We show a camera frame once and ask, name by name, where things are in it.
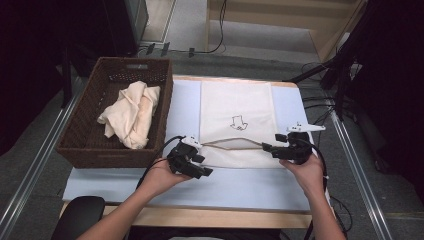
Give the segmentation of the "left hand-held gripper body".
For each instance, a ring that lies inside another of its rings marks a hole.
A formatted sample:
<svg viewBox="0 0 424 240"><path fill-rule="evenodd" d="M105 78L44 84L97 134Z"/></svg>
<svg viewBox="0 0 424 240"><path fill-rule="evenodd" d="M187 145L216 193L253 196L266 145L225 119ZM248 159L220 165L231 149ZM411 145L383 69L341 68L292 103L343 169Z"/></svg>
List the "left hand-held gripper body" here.
<svg viewBox="0 0 424 240"><path fill-rule="evenodd" d="M194 137L177 136L177 139L179 142L167 155L169 167L173 173L181 173L183 166L193 164L192 157L201 148L201 144Z"/></svg>

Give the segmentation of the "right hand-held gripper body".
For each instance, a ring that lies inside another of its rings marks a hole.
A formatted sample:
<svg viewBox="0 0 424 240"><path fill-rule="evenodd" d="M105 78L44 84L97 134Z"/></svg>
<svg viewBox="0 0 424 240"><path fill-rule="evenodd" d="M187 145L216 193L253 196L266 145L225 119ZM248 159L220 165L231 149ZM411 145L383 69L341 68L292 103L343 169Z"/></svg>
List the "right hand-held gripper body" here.
<svg viewBox="0 0 424 240"><path fill-rule="evenodd" d="M308 123L297 123L287 128L287 146L276 146L282 148L282 157L278 159L292 160L294 164L305 163L312 154L313 144L310 142L309 133L324 131L325 126L312 125Z"/></svg>

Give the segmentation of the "white mesh laundry bag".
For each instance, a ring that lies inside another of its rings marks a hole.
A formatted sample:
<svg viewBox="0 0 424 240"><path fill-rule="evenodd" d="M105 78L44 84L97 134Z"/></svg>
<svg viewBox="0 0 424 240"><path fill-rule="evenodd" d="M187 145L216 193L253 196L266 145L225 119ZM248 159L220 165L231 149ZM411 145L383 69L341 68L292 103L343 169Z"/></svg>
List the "white mesh laundry bag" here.
<svg viewBox="0 0 424 240"><path fill-rule="evenodd" d="M262 149L277 132L269 83L201 85L200 152L206 166L278 168L278 161Z"/></svg>

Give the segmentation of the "cream cloth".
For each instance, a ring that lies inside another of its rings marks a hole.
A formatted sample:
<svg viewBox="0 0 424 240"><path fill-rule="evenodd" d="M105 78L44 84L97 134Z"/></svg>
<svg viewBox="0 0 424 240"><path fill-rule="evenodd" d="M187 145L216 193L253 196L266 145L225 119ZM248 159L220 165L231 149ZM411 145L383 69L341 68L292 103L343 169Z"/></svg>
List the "cream cloth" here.
<svg viewBox="0 0 424 240"><path fill-rule="evenodd" d="M117 100L97 118L107 138L117 136L129 149L143 149L159 103L161 88L137 81L120 90Z"/></svg>

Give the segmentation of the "brown wicker basket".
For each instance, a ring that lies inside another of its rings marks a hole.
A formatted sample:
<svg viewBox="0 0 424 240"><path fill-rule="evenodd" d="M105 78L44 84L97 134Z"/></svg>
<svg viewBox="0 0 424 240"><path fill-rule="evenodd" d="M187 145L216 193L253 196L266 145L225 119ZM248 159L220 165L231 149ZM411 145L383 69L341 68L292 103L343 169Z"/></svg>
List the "brown wicker basket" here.
<svg viewBox="0 0 424 240"><path fill-rule="evenodd" d="M147 146L125 147L117 137L104 135L97 118L129 84L142 81L158 86L160 97L148 134ZM91 72L56 150L75 168L143 168L161 152L173 91L172 64L168 59L101 57Z"/></svg>

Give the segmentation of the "person's left hand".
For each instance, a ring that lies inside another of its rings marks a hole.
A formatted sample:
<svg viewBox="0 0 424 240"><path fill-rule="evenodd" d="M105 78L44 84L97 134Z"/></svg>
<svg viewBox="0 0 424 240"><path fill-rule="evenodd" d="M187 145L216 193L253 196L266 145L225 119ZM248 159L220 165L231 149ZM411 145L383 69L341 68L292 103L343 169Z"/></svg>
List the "person's left hand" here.
<svg viewBox="0 0 424 240"><path fill-rule="evenodd" d="M147 171L138 189L144 195L154 198L187 180L190 180L189 176L173 173L166 159L157 159Z"/></svg>

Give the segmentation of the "person's right hand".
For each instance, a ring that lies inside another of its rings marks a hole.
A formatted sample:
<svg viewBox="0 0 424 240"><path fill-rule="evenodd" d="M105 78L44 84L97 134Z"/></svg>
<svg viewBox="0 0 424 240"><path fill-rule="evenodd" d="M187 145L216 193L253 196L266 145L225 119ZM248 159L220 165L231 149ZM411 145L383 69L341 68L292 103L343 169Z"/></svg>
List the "person's right hand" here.
<svg viewBox="0 0 424 240"><path fill-rule="evenodd" d="M291 163L289 160L280 160L279 163L294 174L308 199L324 195L323 165L317 156L311 154L301 165Z"/></svg>

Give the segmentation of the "black tripod stand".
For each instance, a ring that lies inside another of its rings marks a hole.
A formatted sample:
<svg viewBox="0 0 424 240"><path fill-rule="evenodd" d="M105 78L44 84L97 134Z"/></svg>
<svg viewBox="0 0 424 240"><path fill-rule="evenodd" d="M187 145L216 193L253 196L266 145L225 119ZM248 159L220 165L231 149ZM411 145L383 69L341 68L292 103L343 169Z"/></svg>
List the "black tripod stand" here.
<svg viewBox="0 0 424 240"><path fill-rule="evenodd" d="M369 17L367 16L368 11L366 8L368 0L358 1L359 3L353 11L353 15L347 21L348 27L351 27L353 22L356 22L356 24L353 26L353 30L350 32L347 40L338 50L335 51L335 55L328 61L321 63L311 70L289 79L289 82L300 83L301 81L306 80L311 76L325 71L324 76L320 80L320 87L323 90L330 90L336 86L336 92L334 95L334 110L340 119L343 119L342 114L344 95L348 83L351 81L350 68L355 61L355 57L360 45L360 40L364 34L365 25L369 20Z"/></svg>

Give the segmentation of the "black curtain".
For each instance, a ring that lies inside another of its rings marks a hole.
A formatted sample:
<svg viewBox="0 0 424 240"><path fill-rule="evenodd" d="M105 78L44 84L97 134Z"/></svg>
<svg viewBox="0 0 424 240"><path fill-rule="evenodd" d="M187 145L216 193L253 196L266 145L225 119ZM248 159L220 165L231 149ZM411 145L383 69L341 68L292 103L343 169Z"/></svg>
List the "black curtain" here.
<svg viewBox="0 0 424 240"><path fill-rule="evenodd" d="M352 36L361 69L347 95L382 137L378 158L424 203L424 0L369 0Z"/></svg>
<svg viewBox="0 0 424 240"><path fill-rule="evenodd" d="M95 0L0 0L0 156L60 91L72 96L69 68L87 76L79 42Z"/></svg>

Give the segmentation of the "black chair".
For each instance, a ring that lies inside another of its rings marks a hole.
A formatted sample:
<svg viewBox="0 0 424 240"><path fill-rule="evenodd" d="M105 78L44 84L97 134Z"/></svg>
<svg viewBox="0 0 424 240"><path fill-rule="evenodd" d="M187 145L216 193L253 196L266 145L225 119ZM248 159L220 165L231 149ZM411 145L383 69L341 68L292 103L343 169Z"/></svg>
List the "black chair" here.
<svg viewBox="0 0 424 240"><path fill-rule="evenodd" d="M51 240L76 240L103 216L105 200L98 196L73 199L63 211Z"/></svg>

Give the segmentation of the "dark grey cabinet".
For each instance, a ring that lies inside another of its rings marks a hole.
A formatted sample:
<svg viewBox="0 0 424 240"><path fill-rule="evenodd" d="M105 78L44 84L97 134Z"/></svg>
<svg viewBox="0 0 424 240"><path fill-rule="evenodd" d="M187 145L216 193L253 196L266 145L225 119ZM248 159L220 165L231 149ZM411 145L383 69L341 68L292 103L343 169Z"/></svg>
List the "dark grey cabinet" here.
<svg viewBox="0 0 424 240"><path fill-rule="evenodd" d="M149 20L146 0L102 0L102 4L113 55L135 55Z"/></svg>

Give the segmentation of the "metal floor rail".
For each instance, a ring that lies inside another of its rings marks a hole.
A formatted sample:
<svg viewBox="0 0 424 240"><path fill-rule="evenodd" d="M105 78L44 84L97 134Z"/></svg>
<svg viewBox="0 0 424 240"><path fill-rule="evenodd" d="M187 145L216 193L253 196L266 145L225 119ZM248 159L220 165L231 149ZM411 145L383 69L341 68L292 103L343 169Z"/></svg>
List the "metal floor rail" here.
<svg viewBox="0 0 424 240"><path fill-rule="evenodd" d="M393 240L384 213L362 168L344 123L334 110L331 111L331 119L378 240Z"/></svg>
<svg viewBox="0 0 424 240"><path fill-rule="evenodd" d="M71 170L55 147L86 83L74 78L70 102L55 96L0 157L0 240L50 239Z"/></svg>

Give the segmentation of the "light wooden frame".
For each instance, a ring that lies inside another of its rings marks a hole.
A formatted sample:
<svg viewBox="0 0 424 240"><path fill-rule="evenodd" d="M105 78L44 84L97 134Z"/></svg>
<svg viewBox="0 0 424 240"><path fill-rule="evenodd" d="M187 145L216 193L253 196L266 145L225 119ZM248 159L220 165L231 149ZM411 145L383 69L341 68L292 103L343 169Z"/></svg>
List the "light wooden frame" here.
<svg viewBox="0 0 424 240"><path fill-rule="evenodd" d="M360 20L368 0L227 0L230 22L308 29L321 62Z"/></svg>

